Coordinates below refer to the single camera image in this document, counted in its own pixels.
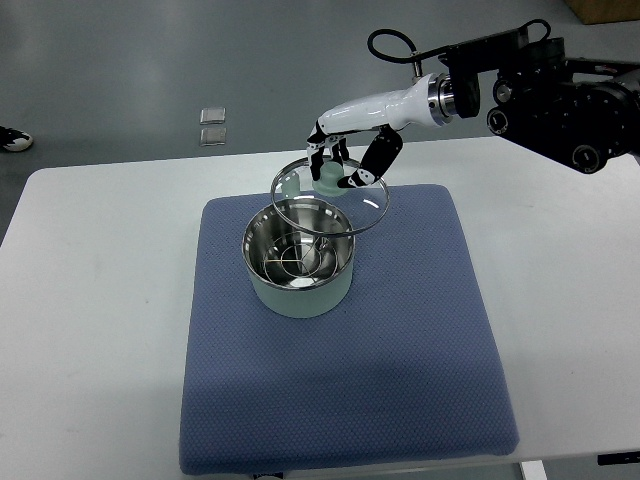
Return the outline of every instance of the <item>light green pot exterior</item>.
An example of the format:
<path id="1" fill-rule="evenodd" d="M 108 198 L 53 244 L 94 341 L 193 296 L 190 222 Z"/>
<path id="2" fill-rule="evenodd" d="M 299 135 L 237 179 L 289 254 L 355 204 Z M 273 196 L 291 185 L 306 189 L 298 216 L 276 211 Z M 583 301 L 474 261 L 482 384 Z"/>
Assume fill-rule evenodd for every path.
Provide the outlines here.
<path id="1" fill-rule="evenodd" d="M 311 318 L 328 312 L 347 295 L 353 276 L 353 254 L 344 269 L 319 287 L 310 289 L 282 289 L 262 281 L 249 270 L 253 288 L 268 308 L 280 315 L 292 318 Z"/>

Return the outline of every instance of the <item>blue cushion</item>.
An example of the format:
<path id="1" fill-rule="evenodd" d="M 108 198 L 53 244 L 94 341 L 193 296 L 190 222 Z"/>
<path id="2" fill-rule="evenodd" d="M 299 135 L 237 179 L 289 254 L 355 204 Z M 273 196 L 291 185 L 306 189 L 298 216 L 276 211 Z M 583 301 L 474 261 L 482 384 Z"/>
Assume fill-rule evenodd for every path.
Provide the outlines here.
<path id="1" fill-rule="evenodd" d="M 241 239 L 267 195 L 202 216 L 182 400 L 186 474 L 506 455 L 502 364 L 449 192 L 391 188 L 358 236 L 353 284 L 300 320 L 256 297 Z"/>

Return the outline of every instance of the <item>robotic arm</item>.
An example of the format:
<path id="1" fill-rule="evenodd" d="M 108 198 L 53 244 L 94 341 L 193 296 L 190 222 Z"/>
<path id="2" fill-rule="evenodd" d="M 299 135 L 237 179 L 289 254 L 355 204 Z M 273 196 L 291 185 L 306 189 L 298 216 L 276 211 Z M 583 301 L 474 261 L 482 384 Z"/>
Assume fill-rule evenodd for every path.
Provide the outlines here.
<path id="1" fill-rule="evenodd" d="M 529 42 L 529 27 L 541 24 L 546 34 Z M 549 38 L 551 27 L 533 20 L 522 27 L 424 53 L 404 34 L 378 30 L 368 46 L 376 57 L 412 63 L 414 85 L 339 105 L 318 118 L 307 142 L 314 180 L 320 178 L 323 153 L 331 161 L 349 158 L 346 135 L 378 130 L 361 168 L 338 182 L 355 188 L 376 182 L 402 149 L 398 134 L 410 123 L 437 128 L 454 116 L 470 118 L 480 110 L 478 73 L 498 70 L 493 97 L 498 106 L 487 116 L 489 130 L 582 173 L 603 168 L 609 158 L 640 156 L 640 64 L 567 59 L 562 38 Z M 410 57 L 378 52 L 373 41 L 394 35 L 411 48 Z M 422 75 L 421 61 L 437 56 L 448 74 Z M 574 82 L 576 73 L 611 77 L 602 82 Z"/>

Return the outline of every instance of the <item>cardboard box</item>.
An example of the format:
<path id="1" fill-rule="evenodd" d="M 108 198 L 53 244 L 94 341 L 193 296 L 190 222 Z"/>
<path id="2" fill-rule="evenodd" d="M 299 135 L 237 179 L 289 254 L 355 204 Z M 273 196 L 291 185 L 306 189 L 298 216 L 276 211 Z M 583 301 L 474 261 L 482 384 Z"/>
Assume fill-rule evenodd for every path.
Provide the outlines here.
<path id="1" fill-rule="evenodd" d="M 640 20 L 640 0 L 564 0 L 582 23 Z"/>

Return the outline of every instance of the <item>small square tile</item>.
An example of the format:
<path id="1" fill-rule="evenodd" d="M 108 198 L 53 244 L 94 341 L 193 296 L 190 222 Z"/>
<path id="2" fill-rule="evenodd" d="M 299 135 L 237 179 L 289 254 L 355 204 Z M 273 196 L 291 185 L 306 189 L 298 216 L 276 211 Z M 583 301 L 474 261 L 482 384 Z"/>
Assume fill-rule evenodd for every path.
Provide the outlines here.
<path id="1" fill-rule="evenodd" d="M 200 132 L 200 146 L 224 145 L 227 143 L 227 129 L 224 127 L 203 128 Z"/>
<path id="2" fill-rule="evenodd" d="M 224 107 L 207 107 L 200 112 L 200 124 L 224 123 L 226 109 Z"/>

